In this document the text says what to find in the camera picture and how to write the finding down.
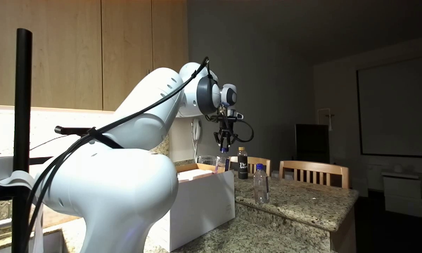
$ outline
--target kitchen island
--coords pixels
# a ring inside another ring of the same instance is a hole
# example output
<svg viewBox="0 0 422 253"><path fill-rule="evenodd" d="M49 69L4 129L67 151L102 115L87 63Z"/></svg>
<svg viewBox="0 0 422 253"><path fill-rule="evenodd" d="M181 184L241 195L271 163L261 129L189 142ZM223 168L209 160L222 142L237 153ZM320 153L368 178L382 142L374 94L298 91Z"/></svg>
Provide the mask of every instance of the kitchen island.
<svg viewBox="0 0 422 253"><path fill-rule="evenodd" d="M354 189L272 177L270 202L256 203L251 180L234 177L234 196L234 219L174 251L355 251ZM50 230L61 230L67 251L80 251L84 236L81 219L52 226ZM147 237L144 251L165 250Z"/></svg>

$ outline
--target black cable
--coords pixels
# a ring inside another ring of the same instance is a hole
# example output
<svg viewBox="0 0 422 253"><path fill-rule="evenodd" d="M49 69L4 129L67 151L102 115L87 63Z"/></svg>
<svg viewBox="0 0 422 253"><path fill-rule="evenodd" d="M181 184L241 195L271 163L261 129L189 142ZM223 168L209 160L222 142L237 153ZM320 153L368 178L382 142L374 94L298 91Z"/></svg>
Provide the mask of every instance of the black cable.
<svg viewBox="0 0 422 253"><path fill-rule="evenodd" d="M97 129L95 132L98 133L104 133L132 118L136 118L142 114L144 114L146 111L157 106L158 104L167 101L168 98L171 98L173 95L175 95L177 92L180 92L191 80L194 80L196 77L196 74L205 67L209 64L209 60L208 57L205 57L202 60L202 63L198 66L198 69L189 76L189 78L187 81L184 81L180 87L177 87L175 90L173 90L171 92L168 92L165 97L161 97L160 99L154 101L153 104L144 106L143 109L135 112L135 114L130 114L128 116L123 116L118 121L113 121L99 129ZM29 241L29 236L30 236L30 230L35 225L35 219L37 216L37 212L39 212L39 208L42 205L42 201L43 201L43 196L49 188L49 185L52 184L53 178L54 178L54 174L57 173L57 170L60 168L60 166L64 163L64 160L67 160L70 157L70 154L73 154L73 151L75 151L78 147L81 147L82 144L88 143L90 140L94 140L94 135L91 133L87 133L84 135L82 137L80 137L78 140L75 140L70 147L67 147L67 150L64 150L61 154L59 154L53 161L49 163L49 166L42 171L42 174L37 177L37 180L35 181L33 187L30 188L30 192L28 194L28 201L32 202L39 185L45 181L45 177L46 181L45 184L42 185L42 189L39 192L39 196L36 199L36 203L35 203L35 209L33 209L33 213L30 216L30 220L29 220L29 226L28 226L28 240L25 241L26 246L25 248L28 248L28 241Z"/></svg>

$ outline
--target white wall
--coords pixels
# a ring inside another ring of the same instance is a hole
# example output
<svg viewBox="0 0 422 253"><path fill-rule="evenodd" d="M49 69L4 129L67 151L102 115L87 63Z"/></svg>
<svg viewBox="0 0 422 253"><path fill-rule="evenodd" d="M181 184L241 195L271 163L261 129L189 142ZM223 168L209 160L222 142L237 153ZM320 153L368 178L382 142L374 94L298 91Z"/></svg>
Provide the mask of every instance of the white wall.
<svg viewBox="0 0 422 253"><path fill-rule="evenodd" d="M362 195L382 189L381 171L412 173L422 177L422 158L361 156L358 142L355 70L422 56L422 39L351 54L313 66L316 108L331 108L331 156L350 167L351 185Z"/></svg>
<svg viewBox="0 0 422 253"><path fill-rule="evenodd" d="M254 128L254 139L243 143L248 154L274 160L288 158L293 147L293 123L313 121L312 67L286 45L236 14L209 0L188 1L189 59L208 56L220 83L237 85L236 108ZM216 154L213 132L218 125L203 122L198 154ZM170 151L192 157L189 121L175 121Z"/></svg>

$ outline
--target bottle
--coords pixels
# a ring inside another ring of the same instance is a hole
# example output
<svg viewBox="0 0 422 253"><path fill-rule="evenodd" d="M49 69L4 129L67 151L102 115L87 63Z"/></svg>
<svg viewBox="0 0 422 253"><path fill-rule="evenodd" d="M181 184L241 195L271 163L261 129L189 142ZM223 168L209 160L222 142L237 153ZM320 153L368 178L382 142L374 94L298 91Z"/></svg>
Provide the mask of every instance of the bottle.
<svg viewBox="0 0 422 253"><path fill-rule="evenodd" d="M263 203L268 202L268 178L265 168L261 163L256 163L256 170L253 174L253 187L254 187L254 202Z"/></svg>
<svg viewBox="0 0 422 253"><path fill-rule="evenodd" d="M244 146L237 147L237 177L248 178L247 151L244 150Z"/></svg>

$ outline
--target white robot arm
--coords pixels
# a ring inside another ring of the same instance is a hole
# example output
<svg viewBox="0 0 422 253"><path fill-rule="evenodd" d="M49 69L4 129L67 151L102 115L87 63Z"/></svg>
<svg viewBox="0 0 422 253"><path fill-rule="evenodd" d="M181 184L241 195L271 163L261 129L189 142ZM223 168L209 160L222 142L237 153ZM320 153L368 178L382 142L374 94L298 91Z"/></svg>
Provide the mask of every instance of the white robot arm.
<svg viewBox="0 0 422 253"><path fill-rule="evenodd" d="M196 115L220 123L216 139L226 147L232 123L243 118L232 108L234 99L236 87L219 88L206 61L187 63L180 73L153 70L116 108L111 123L87 130L46 161L47 168L36 175L35 202L40 205L45 195L52 209L84 218L81 253L143 251L150 226L170 209L177 192L173 161L149 150L175 116Z"/></svg>

